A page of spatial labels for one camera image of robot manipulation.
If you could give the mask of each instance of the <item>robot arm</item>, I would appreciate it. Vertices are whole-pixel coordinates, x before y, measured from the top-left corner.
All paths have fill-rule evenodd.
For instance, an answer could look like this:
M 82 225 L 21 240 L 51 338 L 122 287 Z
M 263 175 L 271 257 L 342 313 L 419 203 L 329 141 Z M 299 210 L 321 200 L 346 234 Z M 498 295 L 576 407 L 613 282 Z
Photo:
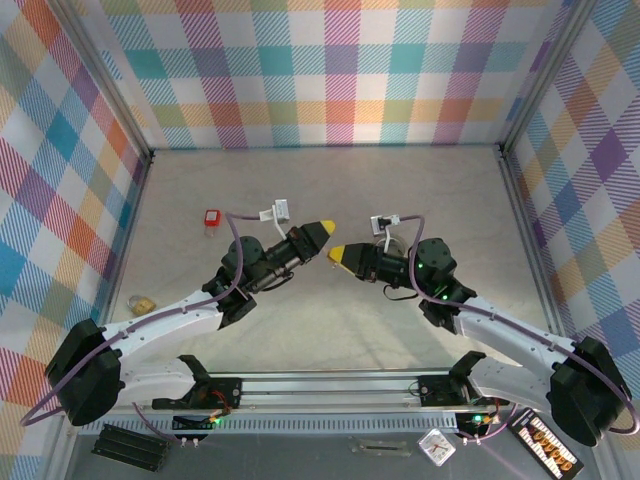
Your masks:
M 413 289 L 409 258 L 386 253 L 382 246 L 343 245 L 331 249 L 329 259 L 361 281 L 382 281 L 392 288 Z M 623 403 L 592 373 L 527 333 L 544 337 L 552 345 L 579 356 L 631 398 L 606 347 L 589 337 L 578 344 L 500 312 L 453 276 L 457 264 L 442 239 L 422 240 L 415 262 L 416 282 L 427 295 L 505 317 L 521 330 L 494 320 L 494 316 L 427 300 L 420 302 L 420 310 L 434 326 L 478 340 L 521 365 L 509 365 L 481 352 L 469 352 L 449 375 L 451 387 L 459 396 L 471 403 L 482 397 L 494 397 L 528 405 L 551 414 L 558 426 L 575 440 L 596 445 L 624 409 Z
M 243 262 L 238 286 L 219 300 L 236 273 L 235 243 L 222 258 L 216 276 L 185 299 L 134 320 L 98 328 L 88 319 L 75 325 L 46 369 L 52 388 L 84 359 L 91 359 L 57 392 L 73 425 L 86 425 L 111 408 L 154 400 L 176 408 L 209 408 L 217 404 L 207 388 L 210 379 L 193 356 L 182 355 L 166 365 L 145 365 L 144 360 L 169 345 L 213 333 L 244 317 L 256 306 L 253 295 L 277 288 L 293 276 L 292 270 L 320 253 L 335 230 L 331 221 L 293 227 L 267 250 L 254 237 L 241 237 Z M 113 343 L 109 339 L 119 336 Z M 231 398 L 235 386 L 230 383 Z

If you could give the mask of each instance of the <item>plaid wall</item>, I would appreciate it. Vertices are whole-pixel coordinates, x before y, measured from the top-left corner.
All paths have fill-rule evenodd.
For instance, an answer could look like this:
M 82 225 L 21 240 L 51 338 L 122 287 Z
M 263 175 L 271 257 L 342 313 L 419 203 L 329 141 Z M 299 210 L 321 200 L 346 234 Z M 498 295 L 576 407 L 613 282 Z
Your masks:
M 553 51 L 553 44 L 560 35 L 562 28 L 565 26 L 567 19 L 569 18 L 569 13 L 571 12 L 571 8 L 576 3 L 577 0 L 562 0 L 562 5 L 560 6 L 560 10 L 556 14 L 556 17 L 551 25 L 551 28 L 547 32 L 547 35 L 540 46 L 540 50 L 536 54 L 535 60 L 531 64 L 529 68 L 529 72 L 522 82 L 520 86 L 520 90 L 518 91 L 518 95 L 511 105 L 511 109 L 509 110 L 509 115 L 507 115 L 507 121 L 504 123 L 502 127 L 502 131 L 500 133 L 499 142 L 503 142 L 509 132 L 511 131 L 511 127 L 513 127 L 513 122 L 516 119 L 518 113 L 520 113 L 520 109 L 523 105 L 525 99 L 531 93 L 533 88 L 533 83 L 535 82 L 540 69 L 544 66 L 545 62 L 548 60 L 549 56 Z
M 46 422 L 18 421 L 99 317 L 142 163 L 45 0 L 0 12 L 0 479 L 30 480 Z
M 562 0 L 74 3 L 149 143 L 170 148 L 494 143 L 540 64 L 541 21 L 559 15 L 548 46 L 567 10 Z
M 512 158 L 567 334 L 603 341 L 635 398 L 639 25 L 637 0 L 599 1 Z M 624 446 L 640 449 L 640 438 Z

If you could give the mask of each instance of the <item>small red box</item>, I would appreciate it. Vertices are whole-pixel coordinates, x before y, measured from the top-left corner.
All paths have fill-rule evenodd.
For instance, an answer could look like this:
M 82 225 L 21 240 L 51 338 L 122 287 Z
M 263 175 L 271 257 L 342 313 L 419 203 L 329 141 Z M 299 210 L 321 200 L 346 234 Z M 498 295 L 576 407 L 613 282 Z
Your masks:
M 220 210 L 207 210 L 204 214 L 204 226 L 217 227 L 220 225 L 221 219 L 222 213 L 220 213 Z

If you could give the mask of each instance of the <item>cable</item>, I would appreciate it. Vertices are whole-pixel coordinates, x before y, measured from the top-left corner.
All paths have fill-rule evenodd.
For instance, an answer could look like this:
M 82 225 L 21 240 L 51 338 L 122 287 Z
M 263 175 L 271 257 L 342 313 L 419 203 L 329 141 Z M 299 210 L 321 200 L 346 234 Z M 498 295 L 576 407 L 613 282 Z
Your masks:
M 411 252 L 410 252 L 410 258 L 409 258 L 409 278 L 411 279 L 411 286 L 416 291 L 416 293 L 418 293 L 418 295 L 420 295 L 426 301 L 431 303 L 436 303 L 438 305 L 446 305 L 450 307 L 456 307 L 460 310 L 466 310 L 469 312 L 477 313 L 485 317 L 493 318 L 494 320 L 497 320 L 507 325 L 508 327 L 513 328 L 517 332 L 529 338 L 532 338 L 542 343 L 543 345 L 547 346 L 548 348 L 555 350 L 556 352 L 561 353 L 562 355 L 565 355 L 566 357 L 570 358 L 571 360 L 576 362 L 578 365 L 580 365 L 582 368 L 586 369 L 589 373 L 593 374 L 602 383 L 604 383 L 607 386 L 607 388 L 609 388 L 616 395 L 616 397 L 620 399 L 620 401 L 624 404 L 627 410 L 629 410 L 629 413 L 631 414 L 631 418 L 633 422 L 631 427 L 628 427 L 628 428 L 611 427 L 609 431 L 613 433 L 618 433 L 620 435 L 635 435 L 636 433 L 638 433 L 638 431 L 640 431 L 640 417 L 638 416 L 638 412 L 633 406 L 633 403 L 631 403 L 631 400 L 629 399 L 629 397 L 627 397 L 627 395 L 616 384 L 614 384 L 604 373 L 602 373 L 600 370 L 598 370 L 596 367 L 591 365 L 589 362 L 587 362 L 583 358 L 580 358 L 578 355 L 576 355 L 573 352 L 570 352 L 564 347 L 556 345 L 551 340 L 543 337 L 542 335 L 538 335 L 537 333 L 530 332 L 522 325 L 519 325 L 516 322 L 513 322 L 502 315 L 494 314 L 492 312 L 488 312 L 487 310 L 484 310 L 482 308 L 478 308 L 472 305 L 465 305 L 464 303 L 448 302 L 448 301 L 440 300 L 439 298 L 434 298 L 424 293 L 420 289 L 420 286 L 416 281 L 415 262 L 416 262 L 416 251 L 418 250 L 418 243 L 420 243 L 420 238 L 422 237 L 422 232 L 424 231 L 425 220 L 424 220 L 424 216 L 422 215 L 409 215 L 406 217 L 400 217 L 401 222 L 408 221 L 408 220 L 420 221 L 418 232 L 416 233 L 416 237 L 413 241 L 413 245 L 411 247 Z
M 384 294 L 385 297 L 387 297 L 387 300 L 391 300 L 392 302 L 402 302 L 403 300 L 413 300 L 414 298 L 418 298 L 418 294 L 414 294 L 414 295 L 408 295 L 406 297 L 398 297 L 398 298 L 391 298 L 389 295 L 387 295 L 387 288 L 389 288 L 391 285 L 385 285 L 382 288 L 382 293 Z
M 219 295 L 216 295 L 215 297 L 211 298 L 211 299 L 207 299 L 207 300 L 203 300 L 200 302 L 196 302 L 192 305 L 188 305 L 187 307 L 185 307 L 186 311 L 190 311 L 190 310 L 194 310 L 200 307 L 204 307 L 205 305 L 209 305 L 215 302 L 218 302 L 220 300 L 222 300 L 223 298 L 226 298 L 237 286 L 238 283 L 240 283 L 240 279 L 242 278 L 242 267 L 241 265 L 243 265 L 244 262 L 244 257 L 243 257 L 243 252 L 242 252 L 242 244 L 240 242 L 240 235 L 238 234 L 238 229 L 236 228 L 236 225 L 233 221 L 233 219 L 239 219 L 239 220 L 260 220 L 260 217 L 257 216 L 250 216 L 250 215 L 236 215 L 233 213 L 228 213 L 226 212 L 224 214 L 225 218 L 227 219 L 227 222 L 229 222 L 229 228 L 231 228 L 231 233 L 233 233 L 233 238 L 234 238 L 234 242 L 235 242 L 235 246 L 236 246 L 236 250 L 238 252 L 238 266 L 236 268 L 236 274 L 233 278 L 233 281 L 231 282 L 231 284 L 229 285 L 229 288 L 227 288 L 224 292 L 220 293 Z M 100 345 L 98 345 L 96 348 L 94 348 L 93 350 L 91 350 L 87 355 L 85 355 L 84 358 L 82 358 L 82 360 L 80 360 L 71 370 L 69 370 L 69 372 L 67 372 L 67 374 L 65 376 L 63 376 L 60 381 L 56 384 L 55 387 L 53 387 L 49 393 L 47 393 L 44 397 L 42 397 L 40 399 L 40 401 L 38 401 L 35 406 L 29 410 L 24 417 L 22 417 L 20 419 L 20 425 L 22 425 L 23 427 L 28 427 L 29 425 L 33 425 L 34 423 L 37 423 L 41 420 L 44 420 L 45 418 L 48 418 L 52 415 L 55 415 L 56 413 L 58 413 L 60 411 L 60 409 L 62 407 L 60 407 L 60 409 L 55 409 L 52 410 L 51 412 L 47 412 L 43 415 L 40 415 L 36 418 L 33 418 L 33 416 L 36 414 L 36 412 L 38 412 L 44 405 L 47 404 L 47 402 L 49 400 L 51 400 L 55 395 L 57 395 L 63 388 L 64 386 L 69 383 L 69 381 L 76 376 L 76 374 L 87 364 L 89 363 L 96 355 L 98 355 L 100 352 L 102 352 L 103 350 L 109 348 L 111 345 L 113 345 L 114 343 L 118 342 L 119 340 L 127 337 L 129 334 L 135 332 L 137 329 L 142 328 L 152 322 L 155 322 L 157 320 L 160 320 L 162 318 L 168 317 L 170 315 L 174 315 L 177 313 L 182 313 L 183 310 L 181 308 L 172 308 L 170 310 L 165 310 L 163 312 L 158 312 L 154 315 L 150 315 L 148 317 L 143 318 L 142 320 L 139 320 L 138 322 L 130 325 L 129 327 L 125 328 L 124 330 L 118 332 L 117 334 L 115 334 L 113 337 L 109 338 L 108 340 L 105 340 L 104 342 L 102 342 Z
M 471 434 L 469 434 L 467 432 L 464 432 L 462 430 L 460 430 L 458 433 L 460 435 L 462 435 L 463 437 L 467 437 L 467 438 L 472 439 L 472 440 L 488 440 L 489 438 L 493 438 L 496 435 L 502 433 L 504 431 L 504 429 L 507 428 L 507 426 L 509 425 L 509 422 L 511 420 L 513 420 L 513 417 L 516 416 L 516 411 L 518 410 L 519 406 L 520 405 L 518 405 L 517 403 L 513 404 L 513 408 L 511 409 L 511 413 L 509 413 L 509 416 L 507 417 L 507 419 L 504 422 L 502 422 L 502 425 L 500 425 L 498 430 L 496 430 L 495 432 L 489 433 L 489 430 L 487 430 L 487 433 L 485 435 L 482 435 L 482 436 L 474 436 L 474 435 L 471 435 Z
M 409 385 L 409 388 L 407 388 L 407 392 L 409 392 L 409 395 L 412 395 L 414 397 L 421 397 L 422 395 L 420 395 L 420 391 L 419 390 L 417 391 L 417 393 L 414 393 L 413 391 L 411 391 L 411 387 L 413 387 L 417 383 L 418 383 L 418 381 L 416 380 L 411 385 Z
M 384 240 L 383 252 L 387 253 L 389 251 L 389 244 L 391 243 L 391 232 L 387 227 L 384 228 L 384 235 L 385 235 L 385 240 Z
M 142 410 L 140 410 L 140 407 L 138 407 L 138 405 L 135 402 L 132 403 L 131 405 L 133 405 L 133 408 L 135 408 L 136 413 L 140 417 L 140 420 L 142 420 L 142 423 L 144 423 L 149 430 L 151 430 L 153 433 L 158 435 L 160 438 L 164 438 L 165 440 L 171 443 L 182 444 L 182 442 L 177 438 L 172 437 L 171 435 L 167 435 L 166 433 L 162 433 L 160 430 L 154 427 L 153 424 L 149 421 L 149 419 L 142 414 Z
M 293 278 L 293 275 L 294 275 L 293 272 L 289 272 L 288 275 L 286 277 L 284 277 L 279 283 L 277 283 L 275 285 L 271 285 L 270 287 L 267 287 L 267 288 L 263 288 L 262 291 L 263 292 L 272 292 L 276 288 L 280 288 L 282 285 L 284 285 L 285 283 L 289 282 Z
M 496 400 L 496 411 L 490 415 L 491 418 L 495 417 L 496 415 L 498 415 L 498 413 L 500 413 L 500 399 L 496 398 L 495 400 Z
M 222 404 L 224 405 L 224 414 L 229 415 L 231 413 L 231 407 L 227 403 L 227 398 L 224 396 L 224 394 L 219 392 L 218 390 L 214 390 L 211 393 L 213 393 L 216 397 L 218 397 L 222 401 Z

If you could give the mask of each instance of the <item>gray floor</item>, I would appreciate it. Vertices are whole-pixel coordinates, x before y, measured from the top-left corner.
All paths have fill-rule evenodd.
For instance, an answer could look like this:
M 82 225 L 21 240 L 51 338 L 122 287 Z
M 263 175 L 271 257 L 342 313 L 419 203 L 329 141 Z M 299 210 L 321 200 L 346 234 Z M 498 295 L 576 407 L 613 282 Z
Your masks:
M 165 306 L 215 275 L 232 241 L 224 225 L 204 236 L 207 208 L 255 214 L 287 198 L 292 224 L 331 219 L 329 246 L 372 240 L 375 214 L 426 216 L 457 276 L 498 306 L 545 327 L 494 153 L 489 147 L 333 148 L 160 152 L 150 174 L 112 321 L 127 299 Z M 275 229 L 239 223 L 265 247 Z M 416 225 L 397 228 L 412 240 Z M 393 303 L 382 285 L 357 281 L 317 258 L 286 288 L 256 297 L 241 322 L 163 352 L 195 354 L 212 371 L 449 367 L 481 345 L 430 326 L 417 301 Z
M 442 467 L 436 467 L 420 451 L 420 434 L 387 434 L 375 440 L 406 441 L 412 450 L 409 458 L 369 457 L 353 454 L 347 437 L 304 437 L 280 435 L 233 435 L 207 439 L 198 449 L 173 448 L 158 473 L 89 453 L 97 437 L 79 437 L 67 480 L 107 479 L 187 479 L 225 480 L 548 480 L 549 475 L 530 456 L 513 435 L 502 435 L 482 446 L 464 447 L 456 441 L 457 451 Z M 583 455 L 586 447 L 570 448 L 585 468 L 580 480 L 600 478 L 592 457 Z

